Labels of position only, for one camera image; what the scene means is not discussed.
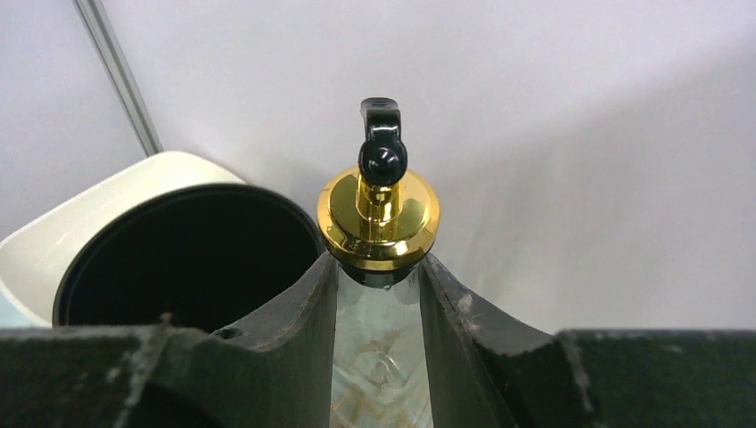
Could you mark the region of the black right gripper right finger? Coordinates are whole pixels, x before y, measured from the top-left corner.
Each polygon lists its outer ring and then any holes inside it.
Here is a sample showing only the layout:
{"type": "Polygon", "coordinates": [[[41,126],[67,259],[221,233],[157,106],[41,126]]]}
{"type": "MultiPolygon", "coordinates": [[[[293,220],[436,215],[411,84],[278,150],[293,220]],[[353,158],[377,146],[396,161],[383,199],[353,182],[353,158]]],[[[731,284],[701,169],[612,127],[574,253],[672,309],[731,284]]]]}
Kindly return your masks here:
{"type": "Polygon", "coordinates": [[[752,330],[568,329],[548,334],[419,270],[437,427],[752,427],[752,330]]]}

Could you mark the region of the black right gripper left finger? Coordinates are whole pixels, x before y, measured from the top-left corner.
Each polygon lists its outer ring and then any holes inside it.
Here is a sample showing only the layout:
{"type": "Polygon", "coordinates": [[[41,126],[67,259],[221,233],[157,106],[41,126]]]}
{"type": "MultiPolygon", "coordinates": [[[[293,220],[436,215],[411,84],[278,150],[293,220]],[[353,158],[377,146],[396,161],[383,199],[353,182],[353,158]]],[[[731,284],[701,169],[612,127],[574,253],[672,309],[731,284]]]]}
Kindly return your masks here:
{"type": "Polygon", "coordinates": [[[4,427],[326,427],[336,264],[215,333],[161,323],[1,332],[4,427]]]}

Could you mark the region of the clear glass oil bottle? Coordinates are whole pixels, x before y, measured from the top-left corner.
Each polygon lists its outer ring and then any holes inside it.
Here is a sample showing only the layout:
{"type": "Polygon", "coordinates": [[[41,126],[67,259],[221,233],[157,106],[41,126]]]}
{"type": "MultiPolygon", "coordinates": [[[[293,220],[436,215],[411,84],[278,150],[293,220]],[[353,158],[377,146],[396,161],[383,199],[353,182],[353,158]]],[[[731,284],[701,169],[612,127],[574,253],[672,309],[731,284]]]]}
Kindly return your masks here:
{"type": "Polygon", "coordinates": [[[429,427],[418,267],[440,202],[408,166],[397,102],[370,97],[360,110],[357,164],[325,186],[316,213],[338,266],[331,426],[429,427]]]}

